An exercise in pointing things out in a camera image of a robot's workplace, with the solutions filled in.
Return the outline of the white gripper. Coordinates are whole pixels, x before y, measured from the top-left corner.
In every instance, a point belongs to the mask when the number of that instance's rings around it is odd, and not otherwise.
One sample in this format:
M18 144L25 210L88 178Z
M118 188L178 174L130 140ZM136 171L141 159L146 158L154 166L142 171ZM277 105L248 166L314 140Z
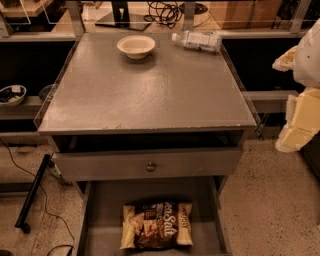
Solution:
M288 96L286 124L275 148L284 153L299 151L320 131L320 19L272 64L272 68L286 72L293 70L294 80L307 88L298 96Z

